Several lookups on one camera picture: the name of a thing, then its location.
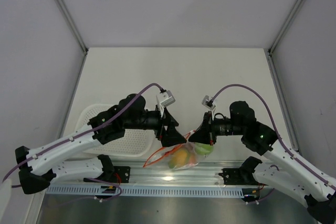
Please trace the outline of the green apple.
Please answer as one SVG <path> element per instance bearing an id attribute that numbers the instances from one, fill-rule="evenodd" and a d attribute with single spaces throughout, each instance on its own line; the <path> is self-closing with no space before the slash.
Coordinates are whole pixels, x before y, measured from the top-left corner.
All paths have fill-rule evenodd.
<path id="1" fill-rule="evenodd" d="M 209 155 L 212 153 L 214 147 L 212 145 L 202 144 L 202 143 L 195 143 L 194 150 L 195 153 L 198 155 Z"/>

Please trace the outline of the clear zip top bag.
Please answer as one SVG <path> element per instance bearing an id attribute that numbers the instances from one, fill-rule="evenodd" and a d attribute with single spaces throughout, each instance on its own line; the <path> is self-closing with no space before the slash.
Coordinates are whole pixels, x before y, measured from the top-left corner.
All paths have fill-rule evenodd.
<path id="1" fill-rule="evenodd" d="M 143 168 L 159 168 L 166 170 L 182 170 L 195 167 L 206 159 L 214 150 L 212 145 L 189 142 L 195 130 L 184 135 L 186 143 L 170 147 L 161 147 L 152 153 L 143 164 Z"/>

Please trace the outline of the yellow fruit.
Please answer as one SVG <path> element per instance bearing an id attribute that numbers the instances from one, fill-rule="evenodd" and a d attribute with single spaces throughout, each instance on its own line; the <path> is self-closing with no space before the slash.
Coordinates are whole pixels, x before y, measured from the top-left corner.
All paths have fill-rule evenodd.
<path id="1" fill-rule="evenodd" d="M 185 166 L 189 161 L 190 153 L 186 149 L 177 150 L 168 162 L 170 169 L 178 169 Z"/>

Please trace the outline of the orange peach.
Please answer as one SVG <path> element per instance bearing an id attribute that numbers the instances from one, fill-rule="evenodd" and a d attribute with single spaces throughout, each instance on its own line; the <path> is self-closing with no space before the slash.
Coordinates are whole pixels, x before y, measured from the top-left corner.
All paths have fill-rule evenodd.
<path id="1" fill-rule="evenodd" d="M 190 157 L 189 157 L 189 163 L 190 164 L 197 164 L 198 163 L 198 161 L 197 161 L 197 156 L 196 155 L 190 155 Z"/>

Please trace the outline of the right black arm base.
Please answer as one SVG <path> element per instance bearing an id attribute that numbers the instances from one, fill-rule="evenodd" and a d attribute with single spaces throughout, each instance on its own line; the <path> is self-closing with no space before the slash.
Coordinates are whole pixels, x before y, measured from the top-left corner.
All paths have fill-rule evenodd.
<path id="1" fill-rule="evenodd" d="M 240 168 L 223 168 L 220 173 L 225 185 L 236 186 L 257 186 L 258 182 L 253 178 L 252 173 Z"/>

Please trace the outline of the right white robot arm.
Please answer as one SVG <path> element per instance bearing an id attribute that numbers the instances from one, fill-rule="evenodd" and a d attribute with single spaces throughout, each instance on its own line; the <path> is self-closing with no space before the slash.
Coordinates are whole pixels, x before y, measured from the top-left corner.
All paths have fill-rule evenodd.
<path id="1" fill-rule="evenodd" d="M 230 117 L 221 119 L 206 112 L 189 141 L 214 145 L 218 136 L 239 135 L 246 148 L 273 163 L 247 158 L 239 168 L 244 183 L 271 186 L 301 203 L 317 222 L 335 223 L 335 178 L 295 152 L 275 130 L 258 122 L 245 101 L 233 102 L 229 111 Z"/>

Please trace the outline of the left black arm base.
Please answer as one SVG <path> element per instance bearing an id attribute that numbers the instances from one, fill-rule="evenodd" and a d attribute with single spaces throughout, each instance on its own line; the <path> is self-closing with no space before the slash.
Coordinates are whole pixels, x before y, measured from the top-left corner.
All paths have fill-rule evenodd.
<path id="1" fill-rule="evenodd" d="M 103 172 L 102 175 L 95 179 L 115 184 L 128 184 L 130 181 L 130 175 L 130 166 L 115 166 L 112 171 Z"/>

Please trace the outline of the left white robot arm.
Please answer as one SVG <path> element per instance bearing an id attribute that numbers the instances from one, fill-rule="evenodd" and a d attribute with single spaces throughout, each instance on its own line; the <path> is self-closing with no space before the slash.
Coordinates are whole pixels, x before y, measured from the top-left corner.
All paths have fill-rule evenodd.
<path id="1" fill-rule="evenodd" d="M 109 156 L 100 154 L 79 161 L 70 158 L 121 139 L 127 130 L 153 131 L 163 147 L 186 143 L 186 138 L 176 129 L 179 124 L 166 108 L 174 98 L 167 92 L 159 98 L 155 110 L 150 111 L 145 108 L 143 96 L 130 94 L 66 137 L 39 148 L 17 148 L 18 176 L 24 194 L 38 193 L 55 182 L 111 182 L 115 168 Z"/>

